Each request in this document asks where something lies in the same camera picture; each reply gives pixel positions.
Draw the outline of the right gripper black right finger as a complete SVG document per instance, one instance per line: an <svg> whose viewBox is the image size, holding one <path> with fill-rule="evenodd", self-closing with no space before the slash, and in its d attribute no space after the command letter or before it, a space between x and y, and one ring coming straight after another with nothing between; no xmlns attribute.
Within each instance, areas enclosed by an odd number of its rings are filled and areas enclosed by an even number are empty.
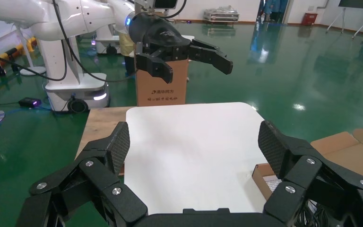
<svg viewBox="0 0 363 227"><path fill-rule="evenodd" d="M351 227L363 227L363 175L323 157L309 142L286 136L270 121L259 127L258 146L278 179L263 213L294 225L309 200Z"/></svg>

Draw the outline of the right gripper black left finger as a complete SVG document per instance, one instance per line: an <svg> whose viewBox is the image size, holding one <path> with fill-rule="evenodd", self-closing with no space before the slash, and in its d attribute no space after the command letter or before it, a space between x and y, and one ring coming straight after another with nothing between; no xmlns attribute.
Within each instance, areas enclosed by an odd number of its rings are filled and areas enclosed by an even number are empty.
<svg viewBox="0 0 363 227"><path fill-rule="evenodd" d="M129 148L126 122L119 122L109 136L88 142L72 163L30 186L16 226L62 227L89 202L111 227L136 225L148 210L119 179Z"/></svg>

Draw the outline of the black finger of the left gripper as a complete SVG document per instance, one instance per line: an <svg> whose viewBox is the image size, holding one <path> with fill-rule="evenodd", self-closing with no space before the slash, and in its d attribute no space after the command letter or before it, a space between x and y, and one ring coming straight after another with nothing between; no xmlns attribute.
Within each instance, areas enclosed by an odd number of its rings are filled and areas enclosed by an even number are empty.
<svg viewBox="0 0 363 227"><path fill-rule="evenodd" d="M165 48L153 53L143 52L143 47L136 47L136 69L147 72L152 77L161 78L167 84L173 81L173 69L163 60Z"/></svg>
<svg viewBox="0 0 363 227"><path fill-rule="evenodd" d="M210 64L225 75L231 74L233 62L218 46L192 39L189 45L189 59Z"/></svg>

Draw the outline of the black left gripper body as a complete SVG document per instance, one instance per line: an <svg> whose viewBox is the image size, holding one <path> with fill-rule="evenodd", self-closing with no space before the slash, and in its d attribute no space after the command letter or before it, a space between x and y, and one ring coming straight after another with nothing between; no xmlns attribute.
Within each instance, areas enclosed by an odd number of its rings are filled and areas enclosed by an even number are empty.
<svg viewBox="0 0 363 227"><path fill-rule="evenodd" d="M188 59L190 39L168 21L148 13L138 13L130 19L128 33L134 43L142 43L143 53L163 61Z"/></svg>

